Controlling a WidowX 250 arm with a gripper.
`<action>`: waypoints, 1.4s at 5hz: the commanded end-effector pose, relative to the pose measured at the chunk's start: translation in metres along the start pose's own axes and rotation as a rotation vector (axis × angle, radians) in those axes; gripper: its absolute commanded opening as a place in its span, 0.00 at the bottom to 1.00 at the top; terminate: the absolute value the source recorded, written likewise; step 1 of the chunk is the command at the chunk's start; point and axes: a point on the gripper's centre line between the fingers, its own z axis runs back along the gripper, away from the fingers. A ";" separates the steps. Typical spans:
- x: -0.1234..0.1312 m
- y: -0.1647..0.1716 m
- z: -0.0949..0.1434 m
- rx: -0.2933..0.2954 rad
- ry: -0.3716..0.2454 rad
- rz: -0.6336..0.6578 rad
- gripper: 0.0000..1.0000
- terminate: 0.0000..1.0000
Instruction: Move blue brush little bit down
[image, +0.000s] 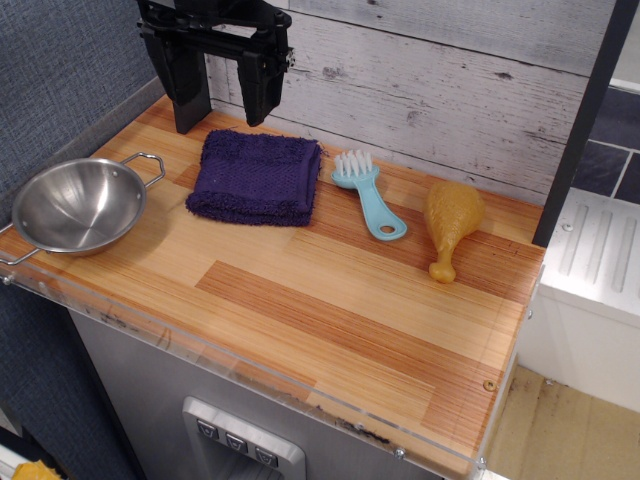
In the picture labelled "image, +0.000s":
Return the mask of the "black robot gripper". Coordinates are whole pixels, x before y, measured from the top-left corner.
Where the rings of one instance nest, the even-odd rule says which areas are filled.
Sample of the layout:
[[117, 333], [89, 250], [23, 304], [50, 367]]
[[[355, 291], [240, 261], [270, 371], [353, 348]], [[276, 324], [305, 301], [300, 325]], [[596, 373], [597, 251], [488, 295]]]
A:
[[246, 121], [262, 124], [281, 101], [293, 56], [291, 17], [266, 1], [140, 1], [140, 28], [168, 97], [187, 104], [202, 90], [203, 55], [238, 60]]

